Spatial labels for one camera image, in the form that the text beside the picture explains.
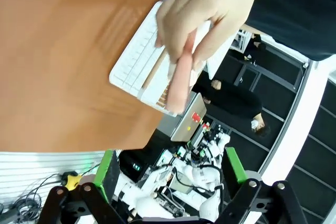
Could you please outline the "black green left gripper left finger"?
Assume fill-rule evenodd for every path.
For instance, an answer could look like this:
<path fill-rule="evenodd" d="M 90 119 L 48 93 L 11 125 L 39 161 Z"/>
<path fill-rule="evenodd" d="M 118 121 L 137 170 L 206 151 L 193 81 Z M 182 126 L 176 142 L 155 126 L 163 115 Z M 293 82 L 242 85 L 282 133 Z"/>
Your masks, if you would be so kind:
<path fill-rule="evenodd" d="M 78 223 L 80 217 L 92 215 L 97 223 L 123 223 L 111 206 L 120 175 L 116 152 L 107 150 L 92 182 L 69 190 L 52 188 L 40 213 L 38 223 Z"/>

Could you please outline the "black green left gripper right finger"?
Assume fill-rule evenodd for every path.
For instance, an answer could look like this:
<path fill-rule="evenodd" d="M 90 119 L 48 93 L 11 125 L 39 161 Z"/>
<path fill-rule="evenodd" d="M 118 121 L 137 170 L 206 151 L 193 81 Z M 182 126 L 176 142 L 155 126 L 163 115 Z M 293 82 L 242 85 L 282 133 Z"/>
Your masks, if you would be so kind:
<path fill-rule="evenodd" d="M 222 171 L 230 202 L 215 223 L 244 223 L 250 212 L 261 213 L 265 223 L 307 223 L 290 184 L 248 178 L 233 147 L 224 149 Z"/>

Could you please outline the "person's bare hand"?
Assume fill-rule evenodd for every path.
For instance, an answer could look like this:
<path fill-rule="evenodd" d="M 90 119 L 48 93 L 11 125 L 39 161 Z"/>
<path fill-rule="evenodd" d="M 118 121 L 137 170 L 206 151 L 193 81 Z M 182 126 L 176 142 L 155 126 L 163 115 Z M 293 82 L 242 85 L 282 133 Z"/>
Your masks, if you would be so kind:
<path fill-rule="evenodd" d="M 211 57 L 246 22 L 254 0 L 164 0 L 156 14 L 157 46 L 165 46 L 171 61 L 182 55 L 192 32 L 205 21 L 212 29 L 193 53 L 193 66 Z"/>

